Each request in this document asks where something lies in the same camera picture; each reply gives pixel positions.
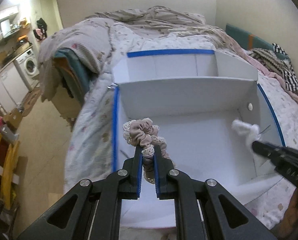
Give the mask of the white fluffy soft toy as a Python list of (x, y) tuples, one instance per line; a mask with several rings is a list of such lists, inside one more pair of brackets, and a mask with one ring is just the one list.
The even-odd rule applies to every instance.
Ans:
[(257, 124), (249, 124), (241, 120), (234, 120), (231, 128), (241, 137), (245, 139), (245, 145), (248, 151), (252, 154), (256, 167), (261, 167), (268, 160), (264, 157), (257, 155), (252, 149), (252, 143), (255, 141), (262, 142), (262, 134)]

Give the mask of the pink beige lace scrunchie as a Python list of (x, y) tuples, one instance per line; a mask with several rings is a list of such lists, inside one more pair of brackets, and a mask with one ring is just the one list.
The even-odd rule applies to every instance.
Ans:
[(127, 144), (142, 148), (143, 176), (151, 184), (156, 182), (154, 178), (154, 147), (159, 146), (162, 157), (170, 159), (165, 138), (158, 135), (159, 129), (159, 126), (154, 125), (150, 118), (131, 120), (123, 124), (123, 137)]

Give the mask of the white patterned bed quilt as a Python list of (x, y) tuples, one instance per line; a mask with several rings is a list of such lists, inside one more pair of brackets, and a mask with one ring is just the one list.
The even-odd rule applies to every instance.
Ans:
[[(286, 91), (277, 75), (271, 74), (231, 39), (233, 51), (214, 51), (242, 59), (257, 69), (257, 83), (262, 87), (276, 114), (284, 145), (298, 148), (298, 96)], [(65, 191), (69, 191), (81, 179), (100, 180), (115, 171), (112, 165), (112, 110), (116, 88), (113, 68), (123, 57), (114, 63), (108, 72), (103, 72), (98, 77), (80, 111), (65, 160)], [(294, 186), (281, 178), (266, 193), (244, 205), (266, 227), (272, 228), (282, 220), (293, 192)]]

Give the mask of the black white striped cloth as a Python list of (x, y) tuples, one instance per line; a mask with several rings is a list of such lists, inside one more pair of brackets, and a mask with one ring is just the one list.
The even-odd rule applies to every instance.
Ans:
[(269, 71), (281, 76), (286, 83), (287, 90), (297, 93), (298, 78), (288, 54), (278, 44), (273, 43), (272, 46), (272, 50), (253, 48), (249, 55), (259, 61)]

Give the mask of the blue white cardboard box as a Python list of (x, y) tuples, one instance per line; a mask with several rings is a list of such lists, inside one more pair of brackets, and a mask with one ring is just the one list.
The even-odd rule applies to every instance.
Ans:
[(196, 180), (216, 180), (242, 204), (281, 180), (231, 127), (236, 119), (256, 124), (265, 141), (285, 143), (258, 71), (248, 62), (204, 49), (136, 51), (114, 66), (113, 75), (114, 170), (135, 152), (123, 138), (123, 124), (150, 118), (177, 169)]

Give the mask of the brown cardboard box on floor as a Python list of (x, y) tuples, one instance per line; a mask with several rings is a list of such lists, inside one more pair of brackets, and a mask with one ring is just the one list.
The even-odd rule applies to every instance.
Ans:
[(22, 114), (17, 108), (11, 110), (8, 114), (3, 116), (3, 122), (9, 127), (13, 132), (18, 129), (22, 120)]

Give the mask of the brown door mat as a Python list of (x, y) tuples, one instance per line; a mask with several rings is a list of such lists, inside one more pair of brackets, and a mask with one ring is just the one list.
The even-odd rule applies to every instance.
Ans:
[(40, 95), (41, 95), (41, 91), (39, 87), (35, 87), (32, 91), (30, 91), (26, 95), (21, 106), (21, 109), (22, 109), (21, 113), (23, 117), (26, 117), (29, 115), (29, 113), (33, 109), (33, 106), (35, 105), (38, 98), (40, 97)]

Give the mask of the teal orange folded clothes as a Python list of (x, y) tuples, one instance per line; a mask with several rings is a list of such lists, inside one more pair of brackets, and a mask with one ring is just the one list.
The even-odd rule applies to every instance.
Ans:
[(83, 106), (90, 83), (97, 79), (98, 74), (84, 66), (74, 51), (68, 48), (62, 48), (55, 53), (53, 64), (69, 96)]

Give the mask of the teal orange cushion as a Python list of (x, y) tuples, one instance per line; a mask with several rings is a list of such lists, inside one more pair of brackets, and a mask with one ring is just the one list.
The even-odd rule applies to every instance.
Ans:
[(278, 59), (289, 59), (287, 53), (276, 43), (269, 43), (252, 33), (227, 23), (225, 32), (231, 36), (243, 49), (262, 48), (273, 51)]

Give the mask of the white kitchen cabinet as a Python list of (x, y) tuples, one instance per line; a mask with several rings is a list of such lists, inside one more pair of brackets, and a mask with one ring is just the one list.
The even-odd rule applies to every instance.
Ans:
[(18, 103), (22, 103), (28, 92), (29, 89), (13, 62), (0, 70), (0, 105), (7, 113)]

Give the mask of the white washing machine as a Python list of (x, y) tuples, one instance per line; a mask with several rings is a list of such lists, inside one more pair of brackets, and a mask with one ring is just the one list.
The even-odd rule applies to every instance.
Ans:
[(33, 49), (27, 49), (13, 62), (27, 88), (33, 90), (39, 83), (38, 64)]

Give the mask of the beige crumpled blanket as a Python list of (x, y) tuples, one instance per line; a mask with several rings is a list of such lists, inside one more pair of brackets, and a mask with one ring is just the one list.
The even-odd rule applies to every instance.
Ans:
[(233, 41), (221, 28), (206, 24), (203, 15), (168, 7), (97, 12), (42, 41), (38, 56), (42, 99), (51, 100), (59, 86), (53, 59), (60, 49), (72, 50), (83, 66), (102, 74), (129, 51), (161, 48), (233, 51)]

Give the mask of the yellow wooden stair frame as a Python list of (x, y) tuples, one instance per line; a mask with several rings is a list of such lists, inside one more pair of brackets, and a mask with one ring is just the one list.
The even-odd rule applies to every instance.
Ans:
[(8, 143), (0, 133), (0, 198), (7, 210), (11, 209), (16, 199), (13, 185), (19, 183), (15, 174), (19, 146), (19, 140)]

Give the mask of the clothes hanging on wall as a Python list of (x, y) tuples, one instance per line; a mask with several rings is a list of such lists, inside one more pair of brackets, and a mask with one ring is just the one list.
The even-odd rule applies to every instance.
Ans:
[(39, 18), (36, 23), (37, 28), (33, 29), (33, 34), (37, 41), (42, 41), (47, 38), (47, 24), (42, 18)]

